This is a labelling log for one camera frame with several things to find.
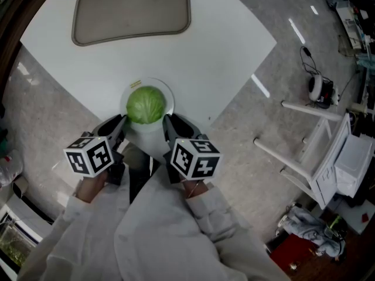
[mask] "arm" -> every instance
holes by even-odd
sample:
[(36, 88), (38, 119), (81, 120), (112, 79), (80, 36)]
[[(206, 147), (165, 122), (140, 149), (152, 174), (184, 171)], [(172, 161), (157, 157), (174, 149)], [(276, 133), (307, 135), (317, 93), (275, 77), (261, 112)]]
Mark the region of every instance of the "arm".
[[(196, 183), (186, 181), (183, 184), (188, 196)], [(289, 280), (217, 187), (209, 190), (200, 183), (187, 203), (202, 233), (214, 243), (222, 264), (245, 274), (248, 280)]]
[(95, 178), (84, 178), (77, 186), (76, 196), (69, 197), (65, 211), (52, 225), (51, 233), (33, 249), (18, 273), (18, 281), (39, 280), (47, 267), (47, 257), (63, 236), (65, 230), (81, 214), (88, 203), (104, 187), (108, 174), (106, 171)]

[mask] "white sleeve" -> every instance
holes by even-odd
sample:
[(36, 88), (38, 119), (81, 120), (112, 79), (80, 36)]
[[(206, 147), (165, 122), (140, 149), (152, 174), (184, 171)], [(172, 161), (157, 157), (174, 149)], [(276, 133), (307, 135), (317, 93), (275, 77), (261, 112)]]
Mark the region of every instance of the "white sleeve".
[(18, 281), (39, 280), (46, 270), (48, 255), (58, 243), (65, 230), (69, 227), (82, 211), (89, 205), (75, 197), (69, 197), (68, 204), (63, 213), (52, 225), (51, 233), (43, 238), (33, 249), (18, 273)]
[(248, 280), (289, 280), (217, 187), (188, 199), (187, 203), (202, 233), (214, 243), (222, 264), (242, 272)]

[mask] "gray floor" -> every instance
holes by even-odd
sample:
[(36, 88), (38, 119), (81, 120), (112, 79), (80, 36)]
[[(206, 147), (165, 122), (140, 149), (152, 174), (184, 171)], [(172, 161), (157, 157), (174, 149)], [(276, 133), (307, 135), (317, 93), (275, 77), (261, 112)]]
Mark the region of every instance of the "gray floor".
[[(301, 41), (289, 22), (293, 20), (306, 40), (320, 71), (342, 90), (354, 72), (354, 60), (338, 53), (338, 35), (344, 31), (325, 0), (241, 0), (278, 42), (255, 72), (271, 93), (265, 98), (249, 81), (209, 131), (225, 154), (217, 184), (229, 202), (269, 239), (285, 206), (301, 195), (278, 174), (282, 164), (255, 147), (262, 138), (275, 148), (294, 155), (316, 119), (280, 106), (288, 100), (306, 104), (309, 75), (301, 66)], [(319, 15), (312, 12), (314, 6)], [(343, 113), (354, 99), (358, 82), (348, 86), (338, 108)], [(71, 174), (62, 149), (91, 130), (98, 119), (68, 94), (22, 49), (6, 87), (6, 116), (2, 125), (10, 131), (10, 146), (25, 162), (30, 182), (28, 195), (49, 215), (56, 217), (77, 177)]]

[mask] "white lab coat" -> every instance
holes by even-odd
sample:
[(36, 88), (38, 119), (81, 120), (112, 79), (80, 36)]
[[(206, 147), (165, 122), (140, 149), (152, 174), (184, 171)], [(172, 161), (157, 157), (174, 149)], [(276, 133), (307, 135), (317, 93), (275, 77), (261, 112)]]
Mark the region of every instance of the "white lab coat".
[(217, 187), (186, 201), (160, 167), (129, 205), (127, 181), (71, 197), (18, 280), (289, 280)]

